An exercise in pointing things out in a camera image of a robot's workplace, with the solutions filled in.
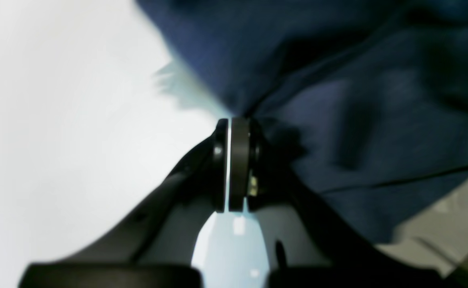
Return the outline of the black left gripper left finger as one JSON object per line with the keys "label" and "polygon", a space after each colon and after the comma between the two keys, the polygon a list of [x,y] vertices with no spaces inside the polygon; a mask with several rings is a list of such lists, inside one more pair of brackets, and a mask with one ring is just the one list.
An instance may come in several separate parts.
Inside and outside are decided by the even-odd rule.
{"label": "black left gripper left finger", "polygon": [[77,253],[28,266],[20,288],[202,288],[191,265],[208,218],[225,208],[228,120],[192,148],[148,197]]}

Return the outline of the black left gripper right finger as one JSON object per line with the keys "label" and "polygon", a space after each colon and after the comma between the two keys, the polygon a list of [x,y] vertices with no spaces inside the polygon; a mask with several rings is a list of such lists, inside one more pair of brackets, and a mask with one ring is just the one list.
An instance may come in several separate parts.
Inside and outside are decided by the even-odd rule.
{"label": "black left gripper right finger", "polygon": [[444,288],[432,269],[403,264],[351,228],[280,159],[255,120],[233,118],[228,209],[259,222],[267,288]]}

